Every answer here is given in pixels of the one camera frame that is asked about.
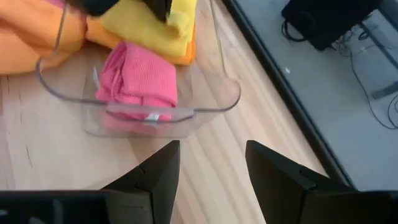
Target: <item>light wood grain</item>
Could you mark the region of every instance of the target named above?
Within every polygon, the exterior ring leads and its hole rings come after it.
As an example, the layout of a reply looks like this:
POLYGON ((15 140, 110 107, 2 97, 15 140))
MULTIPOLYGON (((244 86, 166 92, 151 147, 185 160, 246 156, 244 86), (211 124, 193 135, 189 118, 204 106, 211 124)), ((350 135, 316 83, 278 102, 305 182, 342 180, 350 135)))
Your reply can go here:
MULTIPOLYGON (((244 160, 248 139, 325 172, 230 14, 216 3, 226 71, 239 80, 242 96, 182 141, 172 223, 265 223, 244 160)), ((76 55, 70 69, 82 67, 85 57, 76 55)), ((77 109, 48 94, 32 73, 1 77, 1 94, 0 189, 98 189, 169 141, 87 135, 72 113, 77 109)))

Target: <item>orange cloth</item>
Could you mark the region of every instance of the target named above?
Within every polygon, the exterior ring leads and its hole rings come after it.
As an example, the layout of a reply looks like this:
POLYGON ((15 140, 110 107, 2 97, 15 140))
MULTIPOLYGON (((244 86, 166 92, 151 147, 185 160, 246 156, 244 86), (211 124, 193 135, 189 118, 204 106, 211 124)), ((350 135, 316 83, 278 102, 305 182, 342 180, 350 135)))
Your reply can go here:
MULTIPOLYGON (((168 62, 175 65, 189 65, 193 62, 196 55, 196 29, 193 28, 192 41, 187 45, 187 51, 183 57, 171 57, 160 55, 168 62)), ((86 38, 92 42, 114 49, 122 40, 121 37, 105 29, 100 19, 87 17, 86 38)))
MULTIPOLYGON (((32 71, 40 56, 50 55, 61 16, 62 9, 43 0, 0 0, 0 74, 32 71)), ((84 36, 81 17, 68 13, 60 51, 44 67, 57 66, 80 50, 84 36)))

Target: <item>gray floor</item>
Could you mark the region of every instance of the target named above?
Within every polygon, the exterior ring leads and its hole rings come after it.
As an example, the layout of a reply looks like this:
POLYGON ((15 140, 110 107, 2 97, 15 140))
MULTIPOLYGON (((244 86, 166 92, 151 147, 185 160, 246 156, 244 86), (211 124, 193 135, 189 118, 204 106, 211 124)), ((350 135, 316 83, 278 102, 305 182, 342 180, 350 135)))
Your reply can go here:
MULTIPOLYGON (((397 190, 398 130, 383 128, 373 118, 351 70, 349 57, 332 49, 319 52, 308 42, 286 40, 280 31, 283 22, 280 12, 287 1, 239 2, 244 2, 241 7, 245 11, 252 12, 247 16, 257 21, 257 26, 263 26, 260 33, 263 42, 357 188, 397 190)), ((382 44, 398 45, 398 34, 380 13, 374 12, 367 23, 382 44)), ((358 41, 360 32, 358 29, 351 39, 353 52, 374 44, 370 39, 358 41)), ((398 59, 398 49, 390 51, 398 59)), ((397 70, 377 47, 356 55, 354 67, 369 93, 398 80, 397 70)), ((387 125, 387 107, 392 97, 394 95, 371 102, 377 116, 387 125)), ((398 124, 398 113, 391 114, 398 124)))

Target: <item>clear plastic bin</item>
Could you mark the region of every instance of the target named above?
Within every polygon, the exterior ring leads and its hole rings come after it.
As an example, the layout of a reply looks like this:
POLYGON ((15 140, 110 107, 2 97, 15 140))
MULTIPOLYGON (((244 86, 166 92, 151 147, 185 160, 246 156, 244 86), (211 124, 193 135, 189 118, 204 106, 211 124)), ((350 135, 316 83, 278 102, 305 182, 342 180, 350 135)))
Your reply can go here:
POLYGON ((37 62, 37 78, 44 88, 66 103, 79 105, 82 128, 97 136, 117 137, 167 137, 184 138, 216 115, 233 108, 241 96, 236 80, 229 78, 224 69, 223 54, 215 22, 214 2, 198 0, 197 4, 197 56, 189 66, 177 67, 178 105, 176 108, 127 105, 103 102, 95 98, 98 77, 110 50, 95 44, 85 46, 84 68, 73 68, 73 60, 67 60, 57 68, 42 70, 43 64, 55 60, 52 56, 37 62), (124 114, 162 114, 171 117, 167 121, 155 119, 137 120, 114 116, 124 114))

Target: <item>wooden table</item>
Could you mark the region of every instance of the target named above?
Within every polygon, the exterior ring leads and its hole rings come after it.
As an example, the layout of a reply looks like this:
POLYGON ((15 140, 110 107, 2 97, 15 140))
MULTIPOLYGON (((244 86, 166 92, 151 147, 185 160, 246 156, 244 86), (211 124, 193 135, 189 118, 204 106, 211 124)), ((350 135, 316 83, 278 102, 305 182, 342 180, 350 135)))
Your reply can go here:
MULTIPOLYGON (((181 142, 172 223, 265 223, 244 159, 248 139, 325 172, 219 1, 216 14, 226 71, 239 80, 242 96, 235 108, 181 142)), ((168 143, 87 135, 33 73, 2 76, 0 92, 0 189, 99 189, 168 143)))

